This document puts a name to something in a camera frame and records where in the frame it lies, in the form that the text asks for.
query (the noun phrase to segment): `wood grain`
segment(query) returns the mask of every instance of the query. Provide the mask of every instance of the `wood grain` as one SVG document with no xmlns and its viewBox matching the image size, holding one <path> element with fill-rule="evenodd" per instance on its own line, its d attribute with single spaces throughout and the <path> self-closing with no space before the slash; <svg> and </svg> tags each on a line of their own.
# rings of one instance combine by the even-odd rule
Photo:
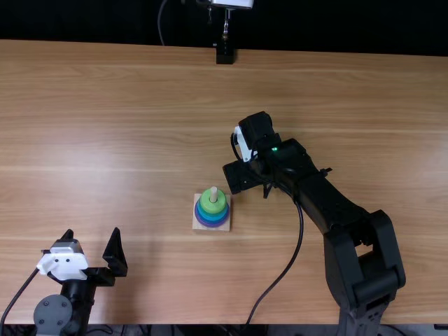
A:
<svg viewBox="0 0 448 336">
<path fill-rule="evenodd" d="M 288 262 L 287 196 L 233 197 L 232 231 L 191 230 L 194 193 L 233 160 L 229 136 L 267 111 L 329 179 L 392 218 L 407 285 L 384 323 L 448 321 L 448 59 L 0 41 L 0 309 L 48 248 L 74 230 L 92 265 L 115 226 L 129 276 L 99 288 L 91 323 L 243 323 Z M 9 323 L 31 323 L 59 286 L 37 277 Z M 300 255 L 254 323 L 336 323 L 322 238 Z"/>
</svg>

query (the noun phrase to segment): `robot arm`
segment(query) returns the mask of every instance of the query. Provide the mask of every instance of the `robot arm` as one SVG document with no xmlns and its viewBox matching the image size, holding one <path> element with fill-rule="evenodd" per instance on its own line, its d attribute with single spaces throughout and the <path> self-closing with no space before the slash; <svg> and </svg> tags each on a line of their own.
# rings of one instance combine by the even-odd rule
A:
<svg viewBox="0 0 448 336">
<path fill-rule="evenodd" d="M 126 277 L 127 263 L 121 246 L 120 231 L 115 228 L 104 250 L 108 267 L 88 267 L 87 258 L 67 230 L 50 248 L 43 251 L 37 268 L 62 285 L 60 295 L 50 295 L 34 310 L 37 335 L 83 336 L 98 286 L 113 286 L 116 277 Z"/>
<path fill-rule="evenodd" d="M 265 112 L 250 115 L 232 135 L 243 158 L 223 170 L 232 194 L 263 185 L 264 196 L 280 188 L 300 204 L 323 235 L 325 275 L 340 306 L 338 335 L 376 336 L 379 322 L 405 271 L 390 218 L 368 213 L 341 194 L 295 139 L 282 141 Z M 372 245 L 357 256 L 355 247 Z"/>
</svg>

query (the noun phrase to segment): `blue ring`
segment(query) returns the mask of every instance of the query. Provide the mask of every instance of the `blue ring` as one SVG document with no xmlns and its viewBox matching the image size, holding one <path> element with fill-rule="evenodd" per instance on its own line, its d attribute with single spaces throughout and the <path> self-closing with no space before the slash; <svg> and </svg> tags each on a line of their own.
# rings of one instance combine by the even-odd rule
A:
<svg viewBox="0 0 448 336">
<path fill-rule="evenodd" d="M 227 214 L 228 207 L 229 207 L 229 204 L 226 203 L 224 210 L 222 210 L 221 212 L 219 212 L 217 214 L 210 214 L 210 213 L 206 212 L 202 208 L 201 203 L 198 202 L 197 203 L 197 212 L 199 212 L 199 214 L 201 215 L 201 217 L 203 217 L 203 219 L 206 219 L 206 220 L 212 221 L 212 222 L 216 222 L 216 221 L 219 221 L 224 218 L 224 216 Z"/>
<path fill-rule="evenodd" d="M 227 213 L 224 216 L 224 218 L 222 218 L 220 220 L 207 220 L 207 219 L 201 217 L 201 215 L 199 214 L 198 203 L 196 203 L 196 205 L 195 205 L 195 216 L 196 216 L 197 221 L 199 223 L 203 224 L 203 226 L 207 226 L 208 228 L 217 228 L 217 227 L 221 226 L 222 224 L 224 224 L 226 222 L 229 214 L 230 214 L 230 208 L 227 205 Z"/>
</svg>

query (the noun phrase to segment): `purple ring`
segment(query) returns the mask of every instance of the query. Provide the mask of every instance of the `purple ring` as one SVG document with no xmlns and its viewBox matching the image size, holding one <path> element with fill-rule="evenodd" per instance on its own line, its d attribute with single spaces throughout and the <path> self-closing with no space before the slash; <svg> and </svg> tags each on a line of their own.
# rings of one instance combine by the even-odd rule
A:
<svg viewBox="0 0 448 336">
<path fill-rule="evenodd" d="M 201 216 L 201 214 L 199 213 L 199 211 L 197 210 L 198 205 L 199 205 L 199 202 L 196 202 L 196 205 L 195 205 L 195 216 L 196 216 L 196 219 L 197 219 L 197 221 L 199 223 L 203 224 L 203 226 L 206 226 L 208 228 L 217 228 L 218 226 L 221 226 L 222 224 L 224 224 L 226 222 L 226 220 L 229 217 L 230 207 L 228 205 L 227 205 L 227 213 L 226 213 L 226 215 L 222 219 L 217 220 L 217 221 L 210 221 L 210 220 L 207 220 L 207 219 L 203 218 Z"/>
</svg>

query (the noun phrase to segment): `white camera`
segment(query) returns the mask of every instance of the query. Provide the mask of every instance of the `white camera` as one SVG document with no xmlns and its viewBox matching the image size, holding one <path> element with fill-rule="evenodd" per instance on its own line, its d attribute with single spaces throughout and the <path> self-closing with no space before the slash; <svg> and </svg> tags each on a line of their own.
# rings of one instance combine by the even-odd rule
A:
<svg viewBox="0 0 448 336">
<path fill-rule="evenodd" d="M 253 0 L 211 0 L 211 4 L 224 7 L 251 9 L 253 7 Z"/>
</svg>

